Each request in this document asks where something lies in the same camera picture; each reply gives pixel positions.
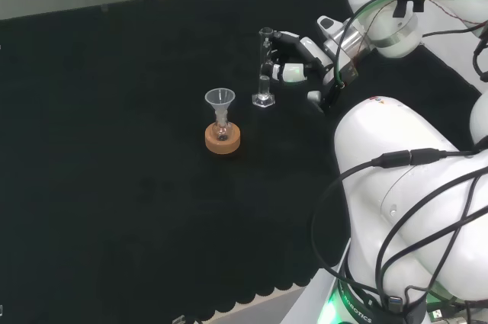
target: cable connector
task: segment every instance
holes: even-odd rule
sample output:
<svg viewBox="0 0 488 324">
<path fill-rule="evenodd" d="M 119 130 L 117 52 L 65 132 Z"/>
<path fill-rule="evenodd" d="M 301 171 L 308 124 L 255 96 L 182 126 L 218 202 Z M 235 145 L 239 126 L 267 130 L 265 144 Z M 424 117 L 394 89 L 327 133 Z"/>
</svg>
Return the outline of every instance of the cable connector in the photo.
<svg viewBox="0 0 488 324">
<path fill-rule="evenodd" d="M 472 152 L 444 151 L 437 149 L 415 149 L 396 152 L 386 152 L 382 156 L 371 160 L 372 166 L 380 168 L 399 168 L 409 165 L 426 165 L 438 162 L 449 156 L 469 156 Z"/>
</svg>

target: green led light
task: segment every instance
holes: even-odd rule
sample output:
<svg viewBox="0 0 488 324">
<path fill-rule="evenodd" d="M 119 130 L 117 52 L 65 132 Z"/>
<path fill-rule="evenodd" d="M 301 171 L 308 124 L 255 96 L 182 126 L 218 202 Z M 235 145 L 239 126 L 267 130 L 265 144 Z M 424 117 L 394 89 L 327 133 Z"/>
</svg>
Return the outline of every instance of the green led light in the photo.
<svg viewBox="0 0 488 324">
<path fill-rule="evenodd" d="M 317 320 L 317 324 L 332 324 L 335 318 L 336 308 L 334 307 L 334 303 L 330 300 L 322 308 L 322 312 L 320 313 L 319 320 Z"/>
</svg>

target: glass funnel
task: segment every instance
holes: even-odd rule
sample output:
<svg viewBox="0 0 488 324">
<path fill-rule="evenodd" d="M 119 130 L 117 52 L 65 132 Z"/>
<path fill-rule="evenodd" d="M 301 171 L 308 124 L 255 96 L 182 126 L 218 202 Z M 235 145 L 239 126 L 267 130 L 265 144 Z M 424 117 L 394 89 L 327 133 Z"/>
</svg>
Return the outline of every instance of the glass funnel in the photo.
<svg viewBox="0 0 488 324">
<path fill-rule="evenodd" d="M 211 135 L 216 141 L 227 141 L 233 135 L 232 124 L 227 121 L 227 108 L 235 98 L 236 94 L 226 88 L 212 89 L 205 95 L 205 100 L 215 110 L 216 120 Z"/>
</svg>

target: black cable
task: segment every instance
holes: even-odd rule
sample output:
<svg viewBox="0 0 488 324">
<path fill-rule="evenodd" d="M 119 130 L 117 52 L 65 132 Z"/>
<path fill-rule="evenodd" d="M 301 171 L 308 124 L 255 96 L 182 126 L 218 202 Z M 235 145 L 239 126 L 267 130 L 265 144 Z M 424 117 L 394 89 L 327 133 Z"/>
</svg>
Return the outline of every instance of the black cable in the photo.
<svg viewBox="0 0 488 324">
<path fill-rule="evenodd" d="M 469 210 L 471 207 L 471 202 L 473 201 L 474 190 L 476 189 L 476 184 L 478 183 L 480 178 L 481 177 L 476 177 L 471 182 L 470 190 L 467 194 L 466 204 L 464 206 L 463 213 L 461 214 L 461 220 L 463 220 L 467 216 L 467 214 L 469 213 Z M 441 260 L 439 261 L 437 268 L 435 269 L 434 273 L 432 274 L 432 278 L 431 278 L 427 288 L 420 289 L 419 287 L 408 286 L 405 289 L 406 307 L 408 307 L 410 305 L 410 298 L 409 298 L 409 294 L 408 294 L 409 289 L 414 289 L 414 290 L 419 290 L 419 291 L 424 291 L 424 292 L 429 292 L 432 289 L 432 286 L 434 286 L 434 283 L 437 280 L 439 273 L 441 273 L 442 267 L 444 267 L 445 261 L 448 259 L 448 256 L 451 253 L 452 247 L 454 246 L 454 243 L 456 242 L 456 239 L 458 238 L 460 231 L 461 231 L 460 227 L 458 229 L 456 229 L 456 231 L 454 231 L 454 234 L 452 235 L 451 240 L 449 240 L 448 246 L 445 249 L 444 254 L 441 257 Z"/>
<path fill-rule="evenodd" d="M 486 24 L 486 22 L 480 23 L 478 25 L 475 25 L 474 27 L 466 28 L 466 29 L 444 30 L 444 31 L 440 31 L 440 32 L 431 32 L 431 33 L 424 34 L 422 37 L 426 38 L 426 37 L 430 37 L 430 36 L 437 36 L 439 34 L 470 33 L 470 32 L 474 32 L 475 30 L 478 30 L 480 28 L 483 28 L 485 26 L 485 24 Z"/>
<path fill-rule="evenodd" d="M 464 305 L 466 305 L 466 322 L 467 324 L 471 324 L 471 308 L 469 301 L 464 301 Z"/>
<path fill-rule="evenodd" d="M 488 46 L 486 43 L 488 42 L 488 38 L 481 40 L 480 44 L 476 47 L 474 53 L 473 53 L 473 67 L 474 71 L 480 76 L 481 80 L 483 82 L 488 82 L 488 72 L 483 72 L 480 69 L 480 66 L 478 65 L 478 56 L 486 49 Z"/>
<path fill-rule="evenodd" d="M 332 276 L 334 276 L 335 278 L 341 280 L 342 282 L 344 282 L 346 284 L 349 284 L 352 287 L 356 287 L 356 288 L 359 288 L 361 290 L 366 290 L 366 291 L 370 291 L 374 294 L 377 294 L 378 291 L 374 287 L 370 287 L 370 286 L 367 286 L 365 284 L 360 284 L 360 283 L 358 283 L 354 280 L 350 280 L 349 278 L 344 277 L 344 276 L 340 275 L 339 273 L 337 273 L 336 271 L 334 271 L 334 269 L 331 266 L 329 266 L 326 263 L 326 261 L 322 258 L 321 254 L 319 252 L 319 249 L 316 246 L 315 239 L 313 237 L 313 231 L 314 231 L 317 212 L 319 211 L 319 207 L 322 206 L 322 202 L 327 198 L 327 196 L 330 194 L 330 192 L 334 188 L 337 188 L 342 183 L 342 181 L 344 179 L 346 179 L 347 177 L 350 177 L 351 175 L 353 175 L 357 172 L 360 172 L 361 170 L 365 170 L 366 168 L 370 168 L 371 166 L 373 166 L 372 162 L 364 162 L 360 165 L 355 166 L 354 168 L 350 168 L 346 172 L 343 172 L 336 180 L 334 180 L 331 184 L 329 184 L 327 189 L 320 196 L 318 203 L 313 208 L 312 217 L 310 220 L 310 242 L 312 244 L 313 252 L 315 253 L 315 256 L 319 259 L 320 263 L 322 264 L 322 267 L 327 272 L 329 272 Z"/>
<path fill-rule="evenodd" d="M 315 207 L 313 208 L 312 215 L 310 218 L 310 243 L 312 245 L 313 252 L 315 253 L 316 257 L 319 259 L 323 268 L 327 272 L 329 272 L 332 276 L 351 285 L 352 287 L 356 287 L 362 290 L 370 291 L 374 294 L 378 294 L 378 290 L 374 287 L 370 287 L 365 284 L 360 284 L 356 281 L 341 276 L 336 271 L 334 271 L 332 267 L 330 267 L 322 258 L 321 254 L 319 253 L 319 249 L 316 246 L 315 238 L 313 234 L 316 215 L 319 210 L 319 207 L 322 206 L 322 202 L 327 198 L 330 192 L 334 188 L 337 188 L 344 179 L 366 168 L 370 168 L 371 166 L 381 167 L 381 168 L 397 168 L 400 166 L 408 166 L 408 165 L 424 165 L 424 164 L 437 162 L 438 160 L 447 158 L 449 156 L 465 156 L 465 152 L 447 152 L 444 150 L 437 150 L 437 149 L 415 149 L 411 151 L 403 150 L 399 152 L 387 152 L 375 159 L 372 159 L 369 162 L 364 162 L 360 165 L 355 166 L 354 168 L 347 170 L 346 172 L 343 172 L 322 193 L 320 199 L 318 200 Z"/>
<path fill-rule="evenodd" d="M 365 10 L 369 5 L 373 4 L 377 0 L 370 0 L 363 6 L 361 6 L 353 15 L 352 18 L 345 24 L 344 26 L 344 32 L 342 32 L 341 39 L 339 40 L 338 46 L 337 46 L 337 51 L 335 53 L 335 59 L 334 59 L 334 69 L 333 71 L 337 70 L 340 71 L 339 68 L 339 56 L 341 54 L 341 49 L 342 49 L 342 42 L 344 42 L 345 35 L 348 33 L 349 28 L 352 26 L 352 23 L 358 18 L 360 13 Z M 335 77 L 335 82 L 338 83 L 339 80 L 337 79 L 337 76 L 334 75 Z"/>
<path fill-rule="evenodd" d="M 398 233 L 398 231 L 401 229 L 401 227 L 410 219 L 418 210 L 420 210 L 422 207 L 424 207 L 429 201 L 432 199 L 436 198 L 438 195 L 441 193 L 447 191 L 448 189 L 455 187 L 458 184 L 464 183 L 466 181 L 469 181 L 472 178 L 480 177 L 482 175 L 488 174 L 488 167 L 478 169 L 474 172 L 468 173 L 466 175 L 462 175 L 461 177 L 458 177 L 456 179 L 453 179 L 452 181 L 442 185 L 441 187 L 437 188 L 435 191 L 431 192 L 427 196 L 425 196 L 423 199 L 421 199 L 420 202 L 415 204 L 410 210 L 408 210 L 405 215 L 403 215 L 399 221 L 393 226 L 392 230 L 388 233 L 386 239 L 384 240 L 380 251 L 378 252 L 377 260 L 376 260 L 376 268 L 375 268 L 375 280 L 376 280 L 376 286 L 378 289 L 378 292 L 380 294 L 380 298 L 383 301 L 385 298 L 385 293 L 383 289 L 383 278 L 386 270 L 397 260 L 402 258 L 403 256 L 414 252 L 415 250 L 422 248 L 423 246 L 429 244 L 430 242 L 435 241 L 436 239 L 441 238 L 442 236 L 445 236 L 454 230 L 456 230 L 460 226 L 464 226 L 466 223 L 469 223 L 470 221 L 475 220 L 478 217 L 481 217 L 483 214 L 486 212 L 482 212 L 480 214 L 480 211 L 486 210 L 488 212 L 488 207 L 482 208 L 481 210 L 477 211 L 476 213 L 471 214 L 470 216 L 466 217 L 465 219 L 458 221 L 457 223 L 454 223 L 447 228 L 444 228 L 442 230 L 439 230 L 438 232 L 428 236 L 427 238 L 424 238 L 420 240 L 419 242 L 409 246 L 408 248 L 405 248 L 399 253 L 396 253 L 392 258 L 390 258 L 383 267 L 381 267 L 381 262 L 383 261 L 384 253 L 387 250 L 388 245 L 391 243 L 391 240 L 393 237 Z"/>
<path fill-rule="evenodd" d="M 337 71 L 339 72 L 340 71 L 340 68 L 339 68 L 339 56 L 341 54 L 341 49 L 342 49 L 342 42 L 344 42 L 344 39 L 345 39 L 345 35 L 347 34 L 349 28 L 351 27 L 352 23 L 358 18 L 358 16 L 360 15 L 360 13 L 366 9 L 367 6 L 369 6 L 370 4 L 374 3 L 375 1 L 377 0 L 370 0 L 369 2 L 367 2 L 366 4 L 362 5 L 353 15 L 352 15 L 352 18 L 346 23 L 345 27 L 344 27 L 344 32 L 342 33 L 342 36 L 339 40 L 339 43 L 338 43 L 338 46 L 337 46 L 337 52 L 335 53 L 335 59 L 334 59 L 334 69 L 333 71 Z M 339 84 L 339 80 L 337 79 L 337 76 L 336 74 L 334 74 L 334 77 L 335 77 L 335 83 L 340 85 Z"/>
<path fill-rule="evenodd" d="M 408 255 L 408 254 L 414 252 L 417 249 L 423 248 L 424 246 L 430 244 L 431 242 L 434 242 L 437 239 L 440 239 L 443 236 L 446 236 L 447 234 L 454 232 L 457 228 L 462 227 L 464 225 L 467 225 L 468 223 L 475 221 L 476 219 L 479 219 L 480 217 L 486 215 L 487 213 L 488 213 L 488 206 L 480 208 L 478 211 L 467 216 L 465 219 L 459 220 L 456 223 L 453 223 L 453 224 L 449 225 L 448 227 L 445 227 L 444 229 L 441 229 L 438 232 L 428 236 L 427 238 L 422 239 L 422 240 L 416 242 L 415 244 L 412 244 L 408 248 L 400 251 L 399 253 L 396 253 L 390 260 L 388 260 L 384 264 L 383 269 L 380 271 L 381 275 L 384 276 L 384 272 L 386 272 L 386 270 L 398 259 L 404 257 L 405 255 Z"/>
<path fill-rule="evenodd" d="M 478 151 L 446 151 L 445 155 L 447 157 L 452 156 L 473 156 L 479 153 Z"/>
</svg>

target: table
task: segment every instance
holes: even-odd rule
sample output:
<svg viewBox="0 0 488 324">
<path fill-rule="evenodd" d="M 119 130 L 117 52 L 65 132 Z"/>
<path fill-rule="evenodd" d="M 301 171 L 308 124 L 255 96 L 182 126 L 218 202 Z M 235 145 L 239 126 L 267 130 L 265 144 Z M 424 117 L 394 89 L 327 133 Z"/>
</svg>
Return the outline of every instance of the table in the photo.
<svg viewBox="0 0 488 324">
<path fill-rule="evenodd" d="M 258 30 L 317 38 L 346 0 L 139 0 L 0 23 L 3 323 L 161 323 L 211 317 L 318 265 L 307 219 L 337 173 L 341 114 L 400 99 L 460 149 L 479 93 L 425 48 L 368 57 L 324 116 L 313 82 L 251 104 Z M 239 153 L 204 146 L 207 90 L 236 93 Z M 319 217 L 335 264 L 347 239 L 340 194 Z"/>
</svg>

